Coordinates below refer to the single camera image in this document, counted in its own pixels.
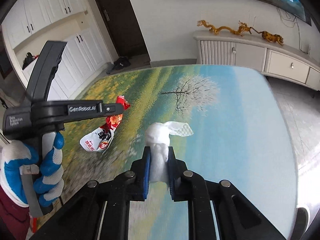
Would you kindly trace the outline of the left hand blue white glove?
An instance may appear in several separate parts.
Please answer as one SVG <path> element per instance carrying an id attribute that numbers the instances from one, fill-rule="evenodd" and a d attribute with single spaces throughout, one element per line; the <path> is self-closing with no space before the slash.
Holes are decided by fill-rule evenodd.
<path id="1" fill-rule="evenodd" d="M 62 178 L 62 148 L 64 138 L 59 132 L 42 137 L 42 150 L 39 153 L 33 146 L 13 140 L 1 150 L 1 198 L 8 199 L 20 207 L 29 207 L 22 185 L 23 175 L 39 175 L 32 180 L 32 187 L 42 207 L 48 207 L 61 196 L 64 181 Z"/>

